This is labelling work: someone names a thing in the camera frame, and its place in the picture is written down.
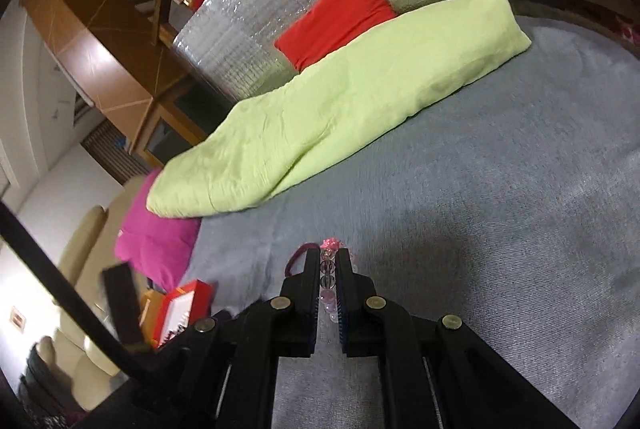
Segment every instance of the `dark fabric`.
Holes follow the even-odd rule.
[[[25,406],[39,416],[84,412],[71,392],[50,372],[35,345],[27,358],[24,375],[20,377],[18,396]]]
[[[338,237],[380,295],[460,314],[582,429],[611,429],[640,387],[640,61],[518,22],[533,44],[495,72],[264,205],[204,218],[183,282],[242,309],[278,294],[298,246]],[[324,312],[318,330],[311,359],[280,359],[273,428],[381,428],[375,359],[346,359]]]
[[[12,391],[2,369],[0,369],[0,421],[2,421],[2,427],[33,429],[24,406]]]

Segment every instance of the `red box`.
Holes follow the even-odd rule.
[[[198,319],[208,317],[215,288],[196,279],[165,295],[151,345],[159,348]]]

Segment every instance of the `wooden cabinet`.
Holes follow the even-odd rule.
[[[20,2],[57,60],[129,139],[131,150],[162,164],[207,136],[209,127],[180,109],[199,85],[170,49],[152,44],[152,24],[131,2]],[[208,102],[217,116],[220,108],[212,98]]]

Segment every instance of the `red pillow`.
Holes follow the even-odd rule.
[[[376,24],[396,17],[387,0],[318,0],[274,43],[301,72]]]

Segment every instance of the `metal screw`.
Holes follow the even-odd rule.
[[[274,310],[284,310],[285,308],[289,308],[291,304],[291,300],[288,297],[274,297],[271,299],[271,308]]]
[[[382,310],[386,306],[386,301],[383,297],[372,295],[367,299],[366,305],[372,310]]]
[[[193,325],[193,328],[200,333],[210,332],[215,327],[216,320],[212,319],[212,317],[204,317],[203,319],[198,319]]]
[[[460,326],[462,326],[462,319],[454,314],[445,315],[442,318],[442,325],[447,330],[457,330]]]

